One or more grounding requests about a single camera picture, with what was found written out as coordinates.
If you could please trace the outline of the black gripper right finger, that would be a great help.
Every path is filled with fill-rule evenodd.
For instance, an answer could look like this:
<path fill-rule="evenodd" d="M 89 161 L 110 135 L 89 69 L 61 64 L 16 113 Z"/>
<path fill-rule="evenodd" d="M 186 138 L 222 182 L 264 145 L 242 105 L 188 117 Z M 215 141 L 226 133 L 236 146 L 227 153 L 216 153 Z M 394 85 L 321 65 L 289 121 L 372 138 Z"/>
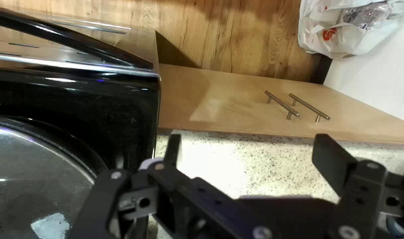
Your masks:
<path fill-rule="evenodd" d="M 316 134 L 312 163 L 339 195 L 328 239 L 404 239 L 404 173 L 356 159 L 328 134 Z"/>

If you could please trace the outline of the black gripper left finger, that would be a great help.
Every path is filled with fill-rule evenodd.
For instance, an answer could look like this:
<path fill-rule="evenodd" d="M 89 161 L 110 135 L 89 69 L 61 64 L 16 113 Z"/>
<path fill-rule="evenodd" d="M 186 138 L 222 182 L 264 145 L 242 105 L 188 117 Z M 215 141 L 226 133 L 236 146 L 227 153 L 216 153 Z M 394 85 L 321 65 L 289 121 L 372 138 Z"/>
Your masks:
<path fill-rule="evenodd" d="M 180 135 L 165 158 L 146 159 L 135 173 L 101 173 L 73 224 L 73 239 L 147 239 L 153 216 L 174 239 L 236 239 L 234 204 L 222 191 L 177 169 Z"/>

